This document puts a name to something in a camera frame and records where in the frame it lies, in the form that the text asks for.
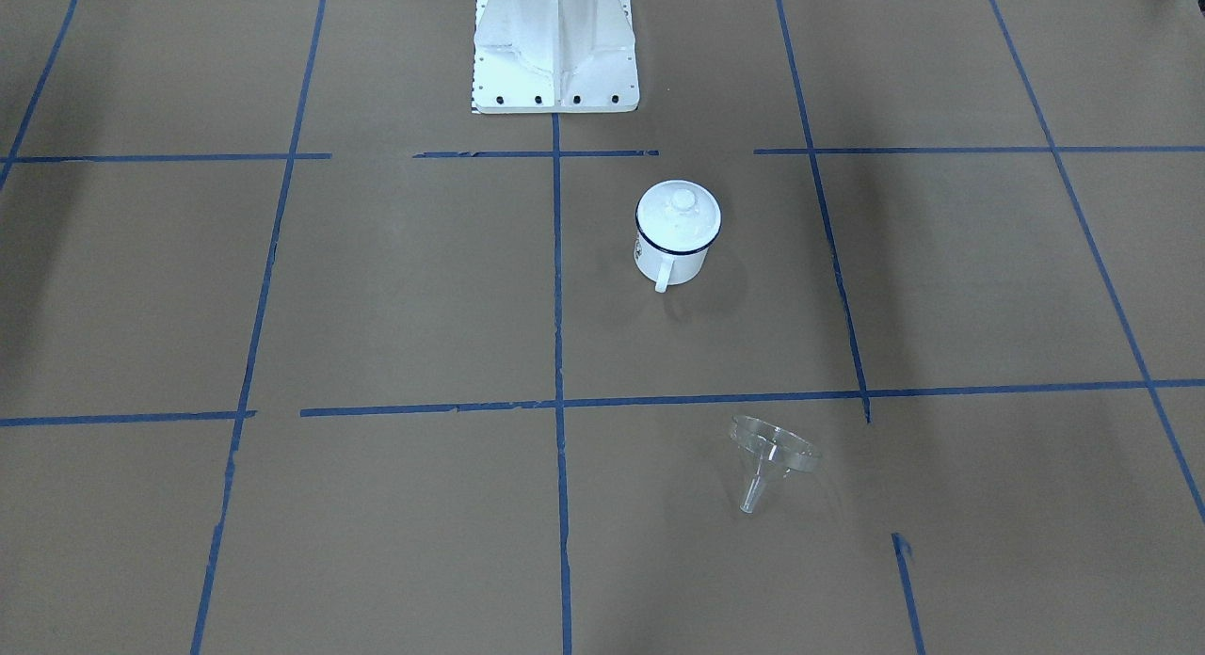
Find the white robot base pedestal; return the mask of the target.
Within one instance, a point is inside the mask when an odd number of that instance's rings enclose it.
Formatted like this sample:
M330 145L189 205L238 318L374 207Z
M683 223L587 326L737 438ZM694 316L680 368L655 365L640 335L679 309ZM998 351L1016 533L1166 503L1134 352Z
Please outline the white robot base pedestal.
M476 0L474 112L602 114L640 99L631 0Z

